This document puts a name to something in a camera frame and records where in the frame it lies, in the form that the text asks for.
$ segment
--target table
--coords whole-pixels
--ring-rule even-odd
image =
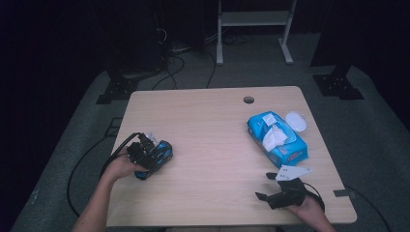
[[[283,38],[278,42],[287,65],[293,64],[292,56],[287,47],[287,38],[292,25],[297,0],[292,0],[289,11],[268,11],[268,12],[223,12],[221,0],[218,9],[218,42],[217,42],[217,64],[223,64],[222,49],[222,27],[224,26],[285,26]]]
[[[254,103],[244,102],[252,97]],[[313,171],[301,179],[313,185],[332,223],[351,223],[356,213],[323,138],[298,87],[253,87],[138,91],[132,94],[114,150],[133,132],[151,132],[173,146],[174,157],[148,180],[133,175],[112,191],[108,226],[231,226],[301,223],[284,209],[271,210],[255,192],[274,194],[266,178],[278,172],[248,134],[250,116],[272,110],[304,114],[300,136]]]

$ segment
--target blue plastic packaging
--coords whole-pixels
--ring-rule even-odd
[[[276,119],[275,123],[268,125],[263,119],[264,116],[272,114]],[[266,133],[275,125],[283,131],[287,136],[283,145],[275,147],[272,151],[268,152],[263,146],[263,138]],[[283,121],[276,113],[272,111],[264,112],[258,115],[254,115],[248,120],[248,132],[252,138],[256,141],[268,159],[277,167],[282,165],[294,166],[298,162],[308,158],[308,145],[306,142],[294,132],[289,125]]]

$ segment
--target person's right arm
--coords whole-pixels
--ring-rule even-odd
[[[306,196],[301,206],[291,205],[286,209],[317,232],[336,232],[319,204]]]

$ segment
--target white metal frame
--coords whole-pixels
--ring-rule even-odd
[[[292,0],[289,11],[275,12],[223,12],[221,0],[218,5],[218,43],[217,43],[217,64],[223,64],[222,54],[222,27],[224,26],[266,26],[281,25],[285,26],[283,38],[278,39],[286,64],[293,64],[292,56],[287,48],[287,39],[290,26],[295,13],[297,0]]]

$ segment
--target forearm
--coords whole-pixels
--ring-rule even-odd
[[[87,207],[75,224],[73,232],[105,231],[109,198],[114,183],[115,181],[102,176]]]

